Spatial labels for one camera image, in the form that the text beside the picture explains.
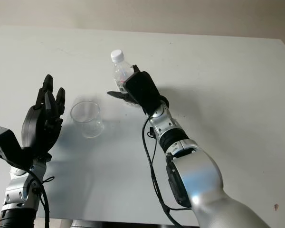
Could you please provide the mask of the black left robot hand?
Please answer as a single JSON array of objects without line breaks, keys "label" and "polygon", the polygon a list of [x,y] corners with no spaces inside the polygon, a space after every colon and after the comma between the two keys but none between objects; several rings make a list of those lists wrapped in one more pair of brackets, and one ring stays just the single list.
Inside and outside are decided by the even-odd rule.
[{"label": "black left robot hand", "polygon": [[21,130],[22,145],[32,151],[34,158],[46,162],[52,158],[49,150],[60,135],[65,95],[65,90],[61,87],[57,96],[53,96],[53,77],[46,75],[36,103],[28,110]]}]

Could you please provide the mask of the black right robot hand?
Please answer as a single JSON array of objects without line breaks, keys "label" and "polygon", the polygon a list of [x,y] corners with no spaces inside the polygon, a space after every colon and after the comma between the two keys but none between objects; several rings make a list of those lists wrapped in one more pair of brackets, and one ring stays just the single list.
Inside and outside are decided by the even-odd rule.
[{"label": "black right robot hand", "polygon": [[139,104],[127,93],[126,89],[123,87],[123,83],[134,73],[139,71],[140,70],[137,65],[116,65],[113,78],[117,86],[117,91],[108,91],[107,94],[115,98],[122,99],[131,106],[138,106]]}]

